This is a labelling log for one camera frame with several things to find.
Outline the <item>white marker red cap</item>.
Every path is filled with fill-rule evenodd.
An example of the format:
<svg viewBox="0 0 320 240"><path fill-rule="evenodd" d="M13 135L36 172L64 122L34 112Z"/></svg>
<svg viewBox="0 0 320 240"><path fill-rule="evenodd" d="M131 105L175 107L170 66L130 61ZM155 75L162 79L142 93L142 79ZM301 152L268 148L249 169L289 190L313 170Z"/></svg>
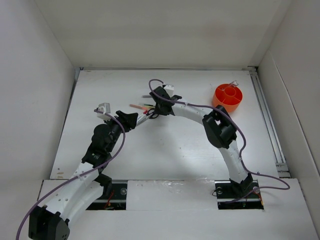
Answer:
<svg viewBox="0 0 320 240"><path fill-rule="evenodd" d="M136 120L136 125L142 124L144 121L148 119L148 115L146 113L139 114Z"/></svg>

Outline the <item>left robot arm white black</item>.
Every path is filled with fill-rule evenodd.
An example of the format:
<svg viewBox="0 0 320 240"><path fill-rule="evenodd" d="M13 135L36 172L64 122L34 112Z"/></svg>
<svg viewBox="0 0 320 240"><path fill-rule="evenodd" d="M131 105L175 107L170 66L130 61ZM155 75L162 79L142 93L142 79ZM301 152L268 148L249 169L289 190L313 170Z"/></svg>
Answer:
<svg viewBox="0 0 320 240"><path fill-rule="evenodd" d="M66 240L71 227L98 198L112 192L112 179L103 170L115 156L111 154L120 136L137 125L138 113L115 116L99 109L106 119L93 130L91 143L72 177L51 191L54 197L43 206L36 205L29 213L28 237L32 240Z"/></svg>

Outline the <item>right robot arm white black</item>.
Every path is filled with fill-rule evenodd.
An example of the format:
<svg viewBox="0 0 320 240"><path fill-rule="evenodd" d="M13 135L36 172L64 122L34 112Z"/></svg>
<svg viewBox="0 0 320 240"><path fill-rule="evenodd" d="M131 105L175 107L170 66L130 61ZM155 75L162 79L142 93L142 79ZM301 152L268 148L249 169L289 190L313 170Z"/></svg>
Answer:
<svg viewBox="0 0 320 240"><path fill-rule="evenodd" d="M184 117L204 127L208 141L220 151L227 166L232 193L236 198L245 196L253 178L242 164L237 145L237 128L225 108L184 102L181 96L170 96L164 86L158 86L149 94L155 101L156 114Z"/></svg>

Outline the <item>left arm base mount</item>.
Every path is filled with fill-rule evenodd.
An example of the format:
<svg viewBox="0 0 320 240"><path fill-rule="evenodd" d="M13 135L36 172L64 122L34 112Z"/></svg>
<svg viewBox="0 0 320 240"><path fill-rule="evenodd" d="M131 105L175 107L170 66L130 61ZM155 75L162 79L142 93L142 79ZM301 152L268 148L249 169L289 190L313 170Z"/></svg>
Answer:
<svg viewBox="0 0 320 240"><path fill-rule="evenodd" d="M87 208L88 211L122 211L126 210L128 181L112 180L101 174L95 180L103 187L102 195Z"/></svg>

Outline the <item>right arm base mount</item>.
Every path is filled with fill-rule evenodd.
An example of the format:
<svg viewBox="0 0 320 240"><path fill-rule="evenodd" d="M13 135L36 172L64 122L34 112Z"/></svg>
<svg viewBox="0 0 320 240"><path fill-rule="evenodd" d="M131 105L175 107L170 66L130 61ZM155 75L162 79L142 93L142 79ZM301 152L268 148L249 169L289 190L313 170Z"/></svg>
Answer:
<svg viewBox="0 0 320 240"><path fill-rule="evenodd" d="M216 197L219 210L263 210L264 204L259 193L249 192L259 187L258 181L254 180L244 193L235 193L229 180L214 182L215 189L212 196Z"/></svg>

